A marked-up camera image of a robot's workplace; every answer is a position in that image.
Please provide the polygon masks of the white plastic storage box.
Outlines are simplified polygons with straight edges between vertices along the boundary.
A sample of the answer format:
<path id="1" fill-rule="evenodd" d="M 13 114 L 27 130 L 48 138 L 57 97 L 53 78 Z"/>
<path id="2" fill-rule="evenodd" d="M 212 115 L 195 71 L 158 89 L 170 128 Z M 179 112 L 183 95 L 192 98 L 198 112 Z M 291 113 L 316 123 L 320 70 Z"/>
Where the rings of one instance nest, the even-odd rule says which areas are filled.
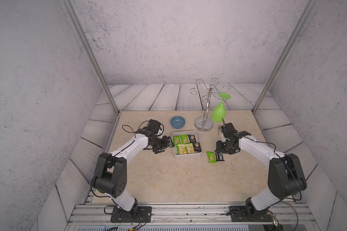
<path id="1" fill-rule="evenodd" d="M 201 157 L 202 146 L 197 131 L 174 132 L 172 139 L 174 143 L 174 158 L 190 159 Z"/>

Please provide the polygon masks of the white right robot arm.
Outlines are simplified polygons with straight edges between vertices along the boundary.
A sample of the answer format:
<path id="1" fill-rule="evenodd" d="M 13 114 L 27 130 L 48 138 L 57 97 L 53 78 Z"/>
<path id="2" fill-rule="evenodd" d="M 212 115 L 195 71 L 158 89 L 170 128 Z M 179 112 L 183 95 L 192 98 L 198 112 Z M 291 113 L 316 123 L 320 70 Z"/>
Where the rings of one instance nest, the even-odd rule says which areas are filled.
<path id="1" fill-rule="evenodd" d="M 288 196 L 302 193 L 307 181 L 295 154 L 284 154 L 276 145 L 259 141 L 247 131 L 237 131 L 232 123 L 220 126 L 221 139 L 216 142 L 217 154 L 237 154 L 246 151 L 268 168 L 268 186 L 259 194 L 248 198 L 246 207 L 250 211 L 264 211 Z"/>

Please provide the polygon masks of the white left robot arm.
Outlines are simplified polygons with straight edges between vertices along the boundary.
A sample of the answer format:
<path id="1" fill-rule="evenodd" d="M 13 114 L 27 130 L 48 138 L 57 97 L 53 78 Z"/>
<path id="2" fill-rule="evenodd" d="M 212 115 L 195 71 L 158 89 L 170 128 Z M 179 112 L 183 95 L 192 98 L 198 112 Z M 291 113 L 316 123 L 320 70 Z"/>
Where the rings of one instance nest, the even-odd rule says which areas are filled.
<path id="1" fill-rule="evenodd" d="M 171 137 L 164 136 L 164 125 L 149 120 L 147 125 L 132 131 L 132 138 L 112 153 L 102 153 L 97 160 L 91 188 L 96 189 L 117 205 L 117 208 L 131 212 L 137 207 L 137 200 L 126 190 L 127 166 L 142 150 L 151 147 L 155 154 L 173 147 Z"/>

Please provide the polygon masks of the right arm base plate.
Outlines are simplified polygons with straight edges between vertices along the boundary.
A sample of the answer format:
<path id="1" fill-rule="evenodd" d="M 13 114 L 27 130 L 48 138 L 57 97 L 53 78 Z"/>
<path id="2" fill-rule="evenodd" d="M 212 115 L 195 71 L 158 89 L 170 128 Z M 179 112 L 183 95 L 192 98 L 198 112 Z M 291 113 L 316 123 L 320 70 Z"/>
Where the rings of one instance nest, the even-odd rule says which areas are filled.
<path id="1" fill-rule="evenodd" d="M 258 211 L 249 206 L 230 206 L 226 215 L 230 216 L 232 222 L 273 222 L 267 209 Z"/>

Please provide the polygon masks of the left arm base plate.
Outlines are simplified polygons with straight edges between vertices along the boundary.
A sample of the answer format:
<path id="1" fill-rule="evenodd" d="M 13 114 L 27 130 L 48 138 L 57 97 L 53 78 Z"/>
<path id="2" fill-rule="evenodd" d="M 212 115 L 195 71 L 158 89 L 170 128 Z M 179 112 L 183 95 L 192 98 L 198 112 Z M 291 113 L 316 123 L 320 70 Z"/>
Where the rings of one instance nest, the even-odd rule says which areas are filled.
<path id="1" fill-rule="evenodd" d="M 131 211 L 114 207 L 111 214 L 111 223 L 150 223 L 152 207 L 135 206 Z"/>

